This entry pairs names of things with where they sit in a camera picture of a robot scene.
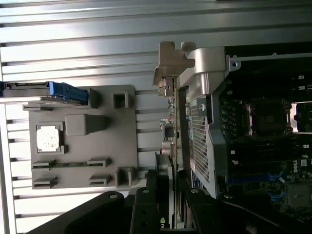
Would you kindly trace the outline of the blue expansion slot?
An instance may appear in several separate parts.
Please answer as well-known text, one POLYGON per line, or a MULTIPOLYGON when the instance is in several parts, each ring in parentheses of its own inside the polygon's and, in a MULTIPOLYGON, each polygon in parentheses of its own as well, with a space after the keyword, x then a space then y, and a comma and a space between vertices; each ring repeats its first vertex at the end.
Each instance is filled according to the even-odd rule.
POLYGON ((243 176, 243 177, 230 177, 228 179, 229 184, 242 184, 242 183, 259 183, 259 182, 268 182, 268 181, 275 181, 279 179, 284 172, 280 172, 275 175, 271 175, 269 173, 262 174, 262 175, 253 175, 253 176, 243 176))

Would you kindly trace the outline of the grey parts rack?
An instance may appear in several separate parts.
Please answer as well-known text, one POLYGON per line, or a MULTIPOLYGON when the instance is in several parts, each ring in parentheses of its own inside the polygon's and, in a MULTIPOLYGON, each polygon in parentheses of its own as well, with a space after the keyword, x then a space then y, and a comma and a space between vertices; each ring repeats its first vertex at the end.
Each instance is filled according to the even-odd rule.
POLYGON ((137 181, 135 88, 132 85, 85 86, 87 105, 31 101, 29 113, 33 189, 132 186, 137 181), (56 152, 37 148, 37 130, 59 130, 56 152), (103 167, 34 169, 37 163, 103 163, 103 167))

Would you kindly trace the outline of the green motherboard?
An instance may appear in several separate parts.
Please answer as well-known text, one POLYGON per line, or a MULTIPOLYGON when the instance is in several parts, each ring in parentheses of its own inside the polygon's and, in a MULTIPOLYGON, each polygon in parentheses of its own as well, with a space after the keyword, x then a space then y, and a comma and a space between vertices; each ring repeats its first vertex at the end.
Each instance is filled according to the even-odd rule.
POLYGON ((284 174, 275 181, 229 184, 236 195, 267 195, 274 210, 301 222, 312 222, 312 206, 288 205, 287 185, 310 184, 312 188, 312 134, 294 133, 292 103, 312 102, 312 72, 234 75, 219 96, 221 131, 228 149, 228 178, 284 174), (287 132, 275 137, 251 137, 247 132, 245 106, 260 101, 283 100, 289 108, 287 132))

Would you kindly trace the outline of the green RAM stick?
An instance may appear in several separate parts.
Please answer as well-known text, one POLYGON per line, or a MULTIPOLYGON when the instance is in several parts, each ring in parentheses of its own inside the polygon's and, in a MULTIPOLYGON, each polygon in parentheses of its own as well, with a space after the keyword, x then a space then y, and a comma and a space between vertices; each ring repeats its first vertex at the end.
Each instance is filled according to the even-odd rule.
POLYGON ((32 164, 34 169, 43 169, 43 168, 66 168, 66 167, 103 167, 103 163, 88 163, 88 162, 71 162, 71 163, 37 163, 32 164))

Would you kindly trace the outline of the grey chipset heatsink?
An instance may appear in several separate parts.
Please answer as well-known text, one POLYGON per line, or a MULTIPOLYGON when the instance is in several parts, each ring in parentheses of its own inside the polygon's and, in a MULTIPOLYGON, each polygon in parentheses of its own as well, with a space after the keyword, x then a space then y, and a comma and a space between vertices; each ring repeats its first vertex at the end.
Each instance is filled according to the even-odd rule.
POLYGON ((312 206, 312 188, 310 184, 294 183, 287 185, 288 205, 292 208, 312 206))

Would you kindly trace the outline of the CPU socket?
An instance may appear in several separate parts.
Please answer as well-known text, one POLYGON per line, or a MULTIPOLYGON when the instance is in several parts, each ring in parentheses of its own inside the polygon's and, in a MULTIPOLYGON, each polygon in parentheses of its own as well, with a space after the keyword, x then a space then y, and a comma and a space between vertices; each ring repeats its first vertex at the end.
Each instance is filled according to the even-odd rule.
POLYGON ((247 104, 247 132, 251 137, 277 137, 287 132, 289 108, 283 100, 247 104))

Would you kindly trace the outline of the silver CPU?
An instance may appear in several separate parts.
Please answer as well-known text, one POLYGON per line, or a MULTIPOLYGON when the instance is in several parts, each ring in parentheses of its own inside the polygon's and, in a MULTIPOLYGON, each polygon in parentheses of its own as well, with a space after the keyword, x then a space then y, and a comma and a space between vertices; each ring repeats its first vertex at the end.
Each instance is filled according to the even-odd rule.
POLYGON ((56 152, 59 148, 59 130, 55 126, 42 126, 38 129, 37 148, 41 152, 56 152))

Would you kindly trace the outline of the open socket cover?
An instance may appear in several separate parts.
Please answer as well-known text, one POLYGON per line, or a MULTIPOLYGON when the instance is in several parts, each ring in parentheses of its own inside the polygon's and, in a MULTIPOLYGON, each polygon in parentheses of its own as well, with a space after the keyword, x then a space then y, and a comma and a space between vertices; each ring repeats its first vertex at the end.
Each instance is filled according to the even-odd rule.
POLYGON ((312 134, 312 102, 292 103, 290 118, 294 133, 312 134))

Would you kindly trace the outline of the hard disk in blue caddy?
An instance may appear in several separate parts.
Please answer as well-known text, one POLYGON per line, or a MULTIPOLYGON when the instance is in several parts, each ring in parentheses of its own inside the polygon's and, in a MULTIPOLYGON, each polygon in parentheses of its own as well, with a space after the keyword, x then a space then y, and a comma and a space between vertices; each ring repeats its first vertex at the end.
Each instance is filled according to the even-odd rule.
POLYGON ((76 105, 87 105, 89 99, 88 91, 67 83, 53 81, 30 83, 0 81, 0 98, 25 97, 39 97, 41 100, 76 105))

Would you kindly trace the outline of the open PC case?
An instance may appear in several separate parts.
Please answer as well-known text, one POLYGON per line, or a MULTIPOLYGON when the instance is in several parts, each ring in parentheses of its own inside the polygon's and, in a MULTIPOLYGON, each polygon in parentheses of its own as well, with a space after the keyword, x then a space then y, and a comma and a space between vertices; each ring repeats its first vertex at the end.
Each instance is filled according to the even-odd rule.
POLYGON ((228 149, 219 113, 219 96, 227 80, 234 75, 312 72, 312 52, 227 54, 224 48, 213 47, 196 49, 189 59, 195 65, 180 75, 179 82, 185 90, 191 181, 217 198, 230 193, 228 149))

